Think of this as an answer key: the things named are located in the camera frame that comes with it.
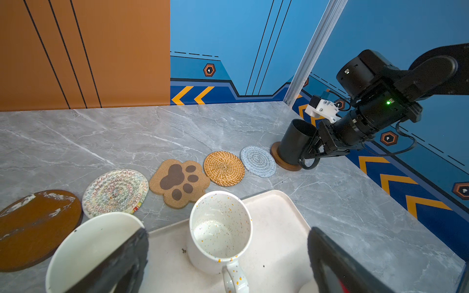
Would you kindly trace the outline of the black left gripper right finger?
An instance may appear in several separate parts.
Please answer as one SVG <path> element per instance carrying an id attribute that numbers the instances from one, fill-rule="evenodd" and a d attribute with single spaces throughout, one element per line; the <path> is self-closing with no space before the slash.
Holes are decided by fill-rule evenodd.
<path id="1" fill-rule="evenodd" d="M 349 253 L 318 227 L 309 232 L 310 265 L 320 293 L 391 293 Z"/>

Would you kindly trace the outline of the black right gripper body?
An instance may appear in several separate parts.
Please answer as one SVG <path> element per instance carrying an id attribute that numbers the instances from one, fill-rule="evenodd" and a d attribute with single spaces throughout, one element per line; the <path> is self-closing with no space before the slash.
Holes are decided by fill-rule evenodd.
<path id="1" fill-rule="evenodd" d="M 348 113 L 338 122 L 321 122 L 318 129 L 323 151 L 318 157 L 346 156 L 351 150 L 363 150 L 372 139 L 372 121 L 363 114 Z"/>

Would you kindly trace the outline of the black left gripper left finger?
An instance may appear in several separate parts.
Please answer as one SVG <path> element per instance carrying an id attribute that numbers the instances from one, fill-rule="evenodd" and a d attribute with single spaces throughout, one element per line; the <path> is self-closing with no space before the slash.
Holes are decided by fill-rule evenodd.
<path id="1" fill-rule="evenodd" d="M 96 268 L 74 284 L 69 293 L 137 293 L 144 278 L 149 234 L 139 228 Z"/>

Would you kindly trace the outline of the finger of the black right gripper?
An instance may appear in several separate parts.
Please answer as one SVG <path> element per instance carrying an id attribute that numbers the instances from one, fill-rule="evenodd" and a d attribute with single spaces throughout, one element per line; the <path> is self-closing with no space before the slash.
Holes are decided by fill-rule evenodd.
<path id="1" fill-rule="evenodd" d="M 329 157 L 318 131 L 302 133 L 303 148 L 300 153 L 301 159 L 316 159 L 319 157 Z"/>

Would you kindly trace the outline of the black mug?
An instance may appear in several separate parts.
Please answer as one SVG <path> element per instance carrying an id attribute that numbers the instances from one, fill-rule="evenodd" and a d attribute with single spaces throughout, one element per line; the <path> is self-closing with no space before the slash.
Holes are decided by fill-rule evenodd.
<path id="1" fill-rule="evenodd" d="M 301 159 L 300 153 L 303 148 L 302 133 L 318 131 L 315 126 L 302 119 L 294 119 L 291 121 L 284 137 L 280 141 L 278 153 L 280 157 L 287 163 L 292 165 L 300 165 L 305 170 L 315 168 L 320 158 Z"/>

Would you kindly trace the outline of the plain brown wooden round coaster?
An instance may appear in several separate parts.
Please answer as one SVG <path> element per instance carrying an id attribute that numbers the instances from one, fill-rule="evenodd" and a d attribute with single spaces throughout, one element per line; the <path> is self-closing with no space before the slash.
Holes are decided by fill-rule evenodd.
<path id="1" fill-rule="evenodd" d="M 274 144 L 272 144 L 271 149 L 270 149 L 270 153 L 273 159 L 275 160 L 276 164 L 280 166 L 281 168 L 284 168 L 285 170 L 288 170 L 288 171 L 292 171 L 292 172 L 300 171 L 302 169 L 300 165 L 289 164 L 280 157 L 278 153 L 279 146 L 280 146 L 280 142 L 275 142 Z"/>

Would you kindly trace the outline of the white mug blue handle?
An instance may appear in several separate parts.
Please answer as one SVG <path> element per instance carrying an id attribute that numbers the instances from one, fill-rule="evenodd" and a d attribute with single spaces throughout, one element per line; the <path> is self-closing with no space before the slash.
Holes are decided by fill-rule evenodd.
<path id="1" fill-rule="evenodd" d="M 46 273 L 46 291 L 66 292 L 140 228 L 144 224 L 124 212 L 102 214 L 83 223 L 55 251 Z"/>

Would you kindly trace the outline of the red inside white mug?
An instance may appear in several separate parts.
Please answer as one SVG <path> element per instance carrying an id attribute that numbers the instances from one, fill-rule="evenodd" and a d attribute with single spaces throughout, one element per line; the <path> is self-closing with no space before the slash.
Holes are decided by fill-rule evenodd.
<path id="1" fill-rule="evenodd" d="M 328 293 L 349 293 L 349 290 L 344 286 L 341 281 L 326 282 Z M 299 293 L 319 293 L 320 289 L 314 280 L 303 285 Z"/>

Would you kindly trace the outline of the light blue woven coaster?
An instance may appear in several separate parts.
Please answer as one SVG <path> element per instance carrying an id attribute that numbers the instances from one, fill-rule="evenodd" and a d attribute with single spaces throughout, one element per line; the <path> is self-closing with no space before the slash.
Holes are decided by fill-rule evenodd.
<path id="1" fill-rule="evenodd" d="M 264 149 L 256 146 L 247 146 L 240 152 L 240 159 L 245 168 L 261 178 L 269 178 L 276 172 L 274 158 Z"/>

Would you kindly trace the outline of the white multicolour rope coaster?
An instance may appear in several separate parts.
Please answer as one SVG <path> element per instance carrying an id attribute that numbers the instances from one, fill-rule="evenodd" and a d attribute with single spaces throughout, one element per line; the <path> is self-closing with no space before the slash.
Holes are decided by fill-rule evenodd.
<path id="1" fill-rule="evenodd" d="M 82 209 L 88 218 L 110 212 L 134 214 L 149 192 L 146 177 L 132 169 L 107 172 L 89 184 L 83 194 Z"/>

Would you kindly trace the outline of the woven rattan round coaster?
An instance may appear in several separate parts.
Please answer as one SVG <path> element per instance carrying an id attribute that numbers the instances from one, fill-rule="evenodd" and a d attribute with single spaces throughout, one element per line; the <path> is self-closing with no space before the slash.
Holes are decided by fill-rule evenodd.
<path id="1" fill-rule="evenodd" d="M 209 179 L 222 187 L 237 185 L 245 176 L 242 161 L 228 151 L 210 153 L 204 160 L 203 168 Z"/>

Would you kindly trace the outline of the scratched brown wooden round coaster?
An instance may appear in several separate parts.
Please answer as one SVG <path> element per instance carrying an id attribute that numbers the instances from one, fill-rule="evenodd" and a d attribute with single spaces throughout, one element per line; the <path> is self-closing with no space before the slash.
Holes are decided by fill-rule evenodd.
<path id="1" fill-rule="evenodd" d="M 81 224 L 80 199 L 66 190 L 27 195 L 1 211 L 1 272 L 35 266 Z"/>

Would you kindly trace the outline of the cork paw print coaster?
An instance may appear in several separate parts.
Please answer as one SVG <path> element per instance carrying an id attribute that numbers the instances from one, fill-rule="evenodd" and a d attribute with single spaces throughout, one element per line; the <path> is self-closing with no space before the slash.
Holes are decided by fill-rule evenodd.
<path id="1" fill-rule="evenodd" d="M 149 181 L 150 190 L 163 196 L 167 206 L 182 209 L 205 195 L 210 179 L 202 166 L 195 161 L 164 161 Z"/>

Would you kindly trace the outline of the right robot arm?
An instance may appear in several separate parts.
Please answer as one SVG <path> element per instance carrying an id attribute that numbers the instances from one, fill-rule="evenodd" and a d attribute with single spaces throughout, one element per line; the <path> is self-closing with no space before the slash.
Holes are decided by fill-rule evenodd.
<path id="1" fill-rule="evenodd" d="M 322 116 L 318 130 L 307 142 L 301 159 L 345 156 L 360 150 L 384 128 L 410 120 L 419 122 L 419 104 L 432 95 L 468 95 L 469 46 L 442 46 L 417 58 L 408 70 L 400 70 L 381 54 L 362 51 L 337 74 L 350 96 L 344 117 L 339 108 L 317 95 L 306 112 Z"/>

